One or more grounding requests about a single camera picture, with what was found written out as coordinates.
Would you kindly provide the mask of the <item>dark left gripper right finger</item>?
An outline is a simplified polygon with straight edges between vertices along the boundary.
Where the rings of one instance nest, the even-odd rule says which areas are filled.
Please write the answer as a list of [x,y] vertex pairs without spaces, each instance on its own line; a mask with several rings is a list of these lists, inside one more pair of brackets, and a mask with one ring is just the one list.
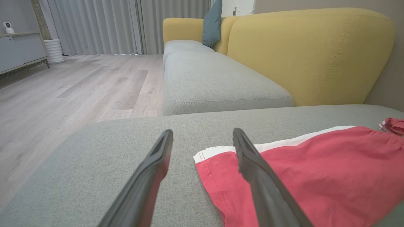
[[241,128],[233,130],[239,173],[249,183],[260,227],[311,227],[312,223]]

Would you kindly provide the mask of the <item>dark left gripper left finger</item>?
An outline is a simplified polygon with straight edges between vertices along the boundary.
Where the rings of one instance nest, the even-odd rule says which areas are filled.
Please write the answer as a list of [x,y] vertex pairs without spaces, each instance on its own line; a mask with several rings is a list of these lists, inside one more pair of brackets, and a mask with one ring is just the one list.
[[149,227],[161,182],[168,173],[173,131],[165,130],[99,223],[100,227]]

